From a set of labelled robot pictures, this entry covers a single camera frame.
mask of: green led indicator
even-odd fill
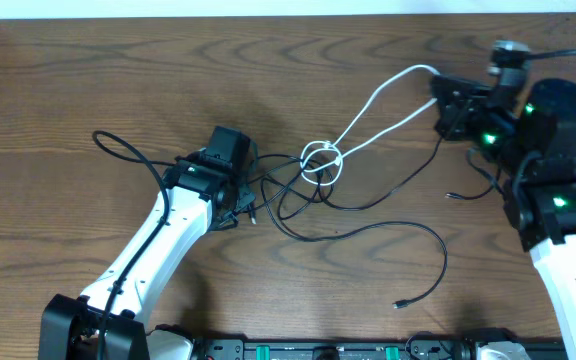
[[[535,107],[530,103],[526,104],[526,114],[530,115],[533,111],[535,111]]]
[[[484,134],[484,141],[486,144],[492,145],[495,143],[495,141],[497,141],[497,137],[491,134]]]
[[[552,201],[555,203],[556,207],[564,207],[568,204],[568,202],[564,200],[564,198],[559,196],[552,198]]]

